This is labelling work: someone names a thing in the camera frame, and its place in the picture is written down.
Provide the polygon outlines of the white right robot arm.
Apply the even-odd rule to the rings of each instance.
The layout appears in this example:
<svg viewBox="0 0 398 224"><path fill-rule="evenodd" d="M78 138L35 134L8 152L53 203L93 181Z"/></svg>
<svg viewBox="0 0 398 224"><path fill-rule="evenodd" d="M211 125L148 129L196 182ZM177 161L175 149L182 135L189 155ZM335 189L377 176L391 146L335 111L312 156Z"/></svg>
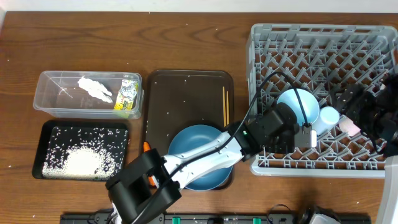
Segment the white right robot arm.
<svg viewBox="0 0 398 224"><path fill-rule="evenodd" d="M330 91L335 110L352 120L385 158L384 190L376 223L397 223L397 75L374 96L360 84Z"/></svg>

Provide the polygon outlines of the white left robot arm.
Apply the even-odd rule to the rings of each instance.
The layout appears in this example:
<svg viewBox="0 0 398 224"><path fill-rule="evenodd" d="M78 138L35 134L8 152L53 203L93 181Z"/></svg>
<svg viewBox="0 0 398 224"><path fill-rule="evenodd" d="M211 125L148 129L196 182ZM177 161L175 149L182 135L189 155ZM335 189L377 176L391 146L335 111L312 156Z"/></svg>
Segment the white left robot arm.
<svg viewBox="0 0 398 224"><path fill-rule="evenodd" d="M194 180L249 160L265 149L292 151L298 128L294 111L280 103L261 119L230 124L214 140L190 151L160 156L151 149L107 181L114 216L121 223L149 223Z"/></svg>

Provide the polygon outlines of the light blue plastic cup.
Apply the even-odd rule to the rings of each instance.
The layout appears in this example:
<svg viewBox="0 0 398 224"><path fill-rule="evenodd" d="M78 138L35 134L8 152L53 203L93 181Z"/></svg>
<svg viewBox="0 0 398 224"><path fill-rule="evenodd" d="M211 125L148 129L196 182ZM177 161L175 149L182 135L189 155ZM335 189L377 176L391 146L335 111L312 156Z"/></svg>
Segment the light blue plastic cup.
<svg viewBox="0 0 398 224"><path fill-rule="evenodd" d="M312 129L315 130L317 136L330 131L340 120L340 114L331 106L322 108L318 118L312 123Z"/></svg>

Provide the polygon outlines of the pink plastic cup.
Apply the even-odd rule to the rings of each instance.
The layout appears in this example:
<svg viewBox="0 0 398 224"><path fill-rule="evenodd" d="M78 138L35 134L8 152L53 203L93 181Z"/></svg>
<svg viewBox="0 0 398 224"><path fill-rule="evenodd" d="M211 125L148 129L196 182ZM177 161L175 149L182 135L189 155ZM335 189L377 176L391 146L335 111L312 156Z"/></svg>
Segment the pink plastic cup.
<svg viewBox="0 0 398 224"><path fill-rule="evenodd" d="M342 117L338 123L340 130L347 133L349 137L353 137L360 133L360 128L357 127L352 120L347 117Z"/></svg>

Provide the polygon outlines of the light blue rice bowl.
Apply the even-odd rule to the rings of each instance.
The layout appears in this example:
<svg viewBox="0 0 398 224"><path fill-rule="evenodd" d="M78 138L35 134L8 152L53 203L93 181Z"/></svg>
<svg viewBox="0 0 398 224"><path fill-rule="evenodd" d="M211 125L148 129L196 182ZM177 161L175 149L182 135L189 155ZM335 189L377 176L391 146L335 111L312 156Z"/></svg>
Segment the light blue rice bowl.
<svg viewBox="0 0 398 224"><path fill-rule="evenodd" d="M317 99L308 91L303 89L297 89L299 97L302 102L303 109L305 111L308 124L313 123L318 118L320 107L318 105ZM297 122L300 126L305 123L301 107L299 105L298 98L295 94L294 89L287 90L283 92L277 100L277 104L285 103L288 105L297 117Z"/></svg>

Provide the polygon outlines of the white tissue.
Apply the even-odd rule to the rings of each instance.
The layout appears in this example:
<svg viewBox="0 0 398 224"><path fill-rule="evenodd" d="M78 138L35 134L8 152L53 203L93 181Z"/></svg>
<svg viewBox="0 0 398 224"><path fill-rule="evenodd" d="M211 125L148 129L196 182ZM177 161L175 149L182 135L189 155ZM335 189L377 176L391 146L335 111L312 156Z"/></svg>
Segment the white tissue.
<svg viewBox="0 0 398 224"><path fill-rule="evenodd" d="M112 103L112 93L100 82L89 78L81 77L78 86L94 98L100 99L105 103Z"/></svg>

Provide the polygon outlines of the yellow silver snack wrapper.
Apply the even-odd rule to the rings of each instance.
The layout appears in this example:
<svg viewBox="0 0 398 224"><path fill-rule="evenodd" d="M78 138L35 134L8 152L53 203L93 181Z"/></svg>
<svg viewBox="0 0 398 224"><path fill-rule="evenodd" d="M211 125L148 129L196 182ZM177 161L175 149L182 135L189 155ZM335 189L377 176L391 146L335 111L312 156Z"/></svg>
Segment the yellow silver snack wrapper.
<svg viewBox="0 0 398 224"><path fill-rule="evenodd" d="M121 88L118 91L115 110L131 110L137 96L137 80L122 80Z"/></svg>

